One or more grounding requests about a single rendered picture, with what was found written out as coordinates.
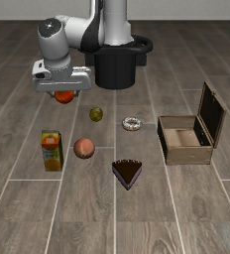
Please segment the red tomato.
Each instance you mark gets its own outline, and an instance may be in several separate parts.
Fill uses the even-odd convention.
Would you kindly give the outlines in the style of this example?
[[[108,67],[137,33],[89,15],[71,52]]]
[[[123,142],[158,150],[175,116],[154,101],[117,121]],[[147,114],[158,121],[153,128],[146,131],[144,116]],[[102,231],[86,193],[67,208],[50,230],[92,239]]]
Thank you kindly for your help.
[[[55,92],[56,101],[62,104],[70,103],[73,100],[73,98],[74,98],[73,91],[56,91]]]

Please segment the wooden box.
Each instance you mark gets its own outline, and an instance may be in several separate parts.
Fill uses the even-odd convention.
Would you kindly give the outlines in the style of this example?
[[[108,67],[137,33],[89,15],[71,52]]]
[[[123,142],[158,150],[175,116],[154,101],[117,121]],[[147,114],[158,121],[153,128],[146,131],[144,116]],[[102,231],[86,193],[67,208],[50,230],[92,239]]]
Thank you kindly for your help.
[[[196,116],[159,116],[157,132],[168,166],[210,164],[213,145]]]

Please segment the wooden box lid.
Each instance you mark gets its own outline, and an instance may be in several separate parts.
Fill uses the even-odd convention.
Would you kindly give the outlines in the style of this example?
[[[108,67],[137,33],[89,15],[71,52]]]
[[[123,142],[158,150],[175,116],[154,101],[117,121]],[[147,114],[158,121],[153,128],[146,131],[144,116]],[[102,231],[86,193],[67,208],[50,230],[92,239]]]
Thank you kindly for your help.
[[[213,148],[218,146],[226,109],[216,91],[205,81],[203,83],[197,116]]]

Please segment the green round fruit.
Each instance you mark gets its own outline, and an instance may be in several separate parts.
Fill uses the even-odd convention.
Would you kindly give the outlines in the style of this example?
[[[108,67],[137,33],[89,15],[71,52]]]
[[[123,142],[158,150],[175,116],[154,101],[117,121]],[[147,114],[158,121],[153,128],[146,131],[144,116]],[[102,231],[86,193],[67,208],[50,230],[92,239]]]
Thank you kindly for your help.
[[[93,107],[89,111],[89,117],[92,121],[98,122],[103,118],[103,110],[100,107]]]

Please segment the pink peach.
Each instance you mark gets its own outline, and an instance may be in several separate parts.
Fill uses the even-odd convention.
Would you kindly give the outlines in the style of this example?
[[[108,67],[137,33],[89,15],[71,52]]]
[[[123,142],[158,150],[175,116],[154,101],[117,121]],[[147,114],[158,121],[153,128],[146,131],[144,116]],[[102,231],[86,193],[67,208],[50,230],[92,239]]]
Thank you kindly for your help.
[[[89,159],[95,152],[95,145],[88,138],[80,138],[74,143],[73,152],[80,159]]]

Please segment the orange juice carton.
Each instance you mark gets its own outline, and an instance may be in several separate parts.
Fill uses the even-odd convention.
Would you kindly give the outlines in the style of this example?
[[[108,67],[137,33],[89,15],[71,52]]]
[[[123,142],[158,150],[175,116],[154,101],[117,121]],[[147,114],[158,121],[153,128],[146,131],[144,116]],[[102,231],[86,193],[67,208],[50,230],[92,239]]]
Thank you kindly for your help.
[[[43,130],[41,147],[45,170],[49,172],[61,171],[63,167],[61,133],[56,130]]]

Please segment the white sprinkled donut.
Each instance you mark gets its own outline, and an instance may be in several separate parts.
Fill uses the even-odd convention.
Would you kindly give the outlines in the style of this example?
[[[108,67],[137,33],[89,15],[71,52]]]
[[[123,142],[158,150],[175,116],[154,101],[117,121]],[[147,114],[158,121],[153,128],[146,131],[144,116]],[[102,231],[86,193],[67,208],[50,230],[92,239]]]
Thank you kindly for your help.
[[[122,127],[127,131],[138,131],[142,126],[142,121],[137,117],[126,117],[122,120]]]

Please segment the chocolate cake wedge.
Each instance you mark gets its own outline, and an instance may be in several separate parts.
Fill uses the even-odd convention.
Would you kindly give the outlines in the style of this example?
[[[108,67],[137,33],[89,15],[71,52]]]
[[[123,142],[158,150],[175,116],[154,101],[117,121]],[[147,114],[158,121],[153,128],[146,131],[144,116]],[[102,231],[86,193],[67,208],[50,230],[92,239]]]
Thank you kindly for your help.
[[[118,160],[112,163],[112,172],[128,191],[142,171],[142,163],[137,160]]]

